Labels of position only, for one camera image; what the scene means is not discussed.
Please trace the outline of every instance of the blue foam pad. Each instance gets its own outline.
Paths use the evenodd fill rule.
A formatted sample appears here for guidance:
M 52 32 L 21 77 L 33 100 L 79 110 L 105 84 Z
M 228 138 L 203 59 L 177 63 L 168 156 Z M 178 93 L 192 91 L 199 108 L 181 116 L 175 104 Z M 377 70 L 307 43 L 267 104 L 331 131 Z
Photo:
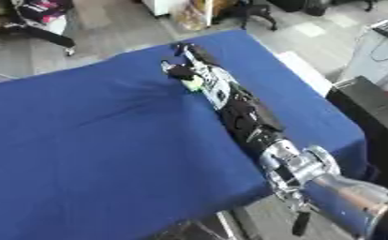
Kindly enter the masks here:
M 362 131 L 243 31 L 192 39 L 269 105 L 299 147 L 358 177 Z M 169 46 L 0 83 L 0 240 L 136 239 L 269 194 Z

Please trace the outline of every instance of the table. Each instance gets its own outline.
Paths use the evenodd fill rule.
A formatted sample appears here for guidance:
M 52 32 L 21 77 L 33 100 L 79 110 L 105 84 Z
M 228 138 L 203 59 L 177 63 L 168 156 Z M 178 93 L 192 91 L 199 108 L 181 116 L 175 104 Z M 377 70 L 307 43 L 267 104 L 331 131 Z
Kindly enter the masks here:
M 363 132 L 244 31 L 193 38 L 305 147 L 366 168 Z M 0 83 L 0 240 L 137 239 L 270 194 L 169 46 Z

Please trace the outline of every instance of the chair wheel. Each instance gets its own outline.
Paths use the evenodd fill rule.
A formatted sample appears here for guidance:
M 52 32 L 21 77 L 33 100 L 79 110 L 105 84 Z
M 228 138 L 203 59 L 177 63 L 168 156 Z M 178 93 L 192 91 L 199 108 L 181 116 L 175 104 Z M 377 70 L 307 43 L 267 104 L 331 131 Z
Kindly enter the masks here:
M 75 52 L 76 50 L 74 48 L 65 49 L 66 56 L 72 56 Z

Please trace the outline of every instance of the black box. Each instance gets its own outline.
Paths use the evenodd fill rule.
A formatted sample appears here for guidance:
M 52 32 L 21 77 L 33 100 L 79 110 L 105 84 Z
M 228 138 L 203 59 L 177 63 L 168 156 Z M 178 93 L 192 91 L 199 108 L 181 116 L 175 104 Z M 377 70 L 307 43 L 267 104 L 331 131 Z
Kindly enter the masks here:
M 327 99 L 363 130 L 368 161 L 380 171 L 375 183 L 388 188 L 388 94 L 358 77 L 333 88 Z

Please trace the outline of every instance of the white cabinet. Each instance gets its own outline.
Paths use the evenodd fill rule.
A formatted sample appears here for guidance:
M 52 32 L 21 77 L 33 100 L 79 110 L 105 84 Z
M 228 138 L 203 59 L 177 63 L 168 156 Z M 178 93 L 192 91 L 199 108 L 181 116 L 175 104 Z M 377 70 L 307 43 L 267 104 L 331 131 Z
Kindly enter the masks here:
M 184 3 L 186 0 L 142 0 L 155 16 L 170 13 L 170 10 Z

